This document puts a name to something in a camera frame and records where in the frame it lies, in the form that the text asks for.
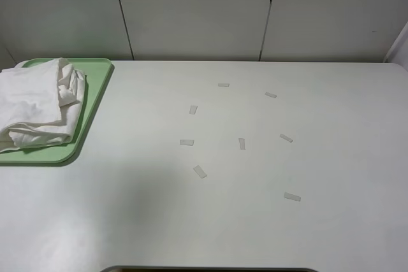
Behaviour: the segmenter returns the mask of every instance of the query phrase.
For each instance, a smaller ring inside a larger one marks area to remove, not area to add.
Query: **white fabric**
[[[72,140],[85,76],[66,59],[0,73],[0,152]]]

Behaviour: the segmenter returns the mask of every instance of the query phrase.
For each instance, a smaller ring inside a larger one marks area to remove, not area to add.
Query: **table surface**
[[[0,167],[1,271],[407,271],[403,68],[113,64],[75,161]]]

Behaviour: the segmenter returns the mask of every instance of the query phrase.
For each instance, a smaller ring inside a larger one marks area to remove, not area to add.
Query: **green tray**
[[[23,67],[32,67],[52,59],[33,59]],[[81,115],[74,137],[70,143],[54,147],[22,149],[0,153],[0,166],[18,166],[34,164],[51,166],[68,160],[75,153],[79,154],[87,130],[91,125],[98,104],[112,75],[113,66],[108,59],[67,59],[76,69],[86,74],[85,96]]]

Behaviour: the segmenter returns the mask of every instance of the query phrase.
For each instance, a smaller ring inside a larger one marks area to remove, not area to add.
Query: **tape piece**
[[[240,142],[241,150],[245,150],[245,138],[239,138],[238,141]]]
[[[300,196],[296,196],[296,195],[294,195],[294,194],[288,194],[287,192],[285,192],[284,197],[285,197],[286,199],[289,199],[289,200],[294,200],[294,201],[300,202]]]
[[[287,140],[290,143],[293,141],[291,138],[289,138],[289,137],[287,137],[286,135],[283,135],[283,134],[281,134],[280,137],[283,138],[284,140]]]
[[[200,178],[204,178],[204,177],[207,176],[207,174],[204,172],[204,170],[202,170],[202,168],[200,166],[195,166],[193,169],[198,174],[198,176]]]
[[[194,140],[180,140],[182,146],[193,146]]]
[[[265,95],[272,97],[272,98],[276,98],[277,96],[275,94],[271,94],[270,92],[265,92]]]
[[[190,106],[190,115],[195,115],[196,114],[197,107],[198,106],[196,106],[196,105]]]

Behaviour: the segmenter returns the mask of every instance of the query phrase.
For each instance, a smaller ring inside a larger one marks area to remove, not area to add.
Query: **folded white towel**
[[[0,152],[72,140],[85,76],[66,59],[0,73]]]

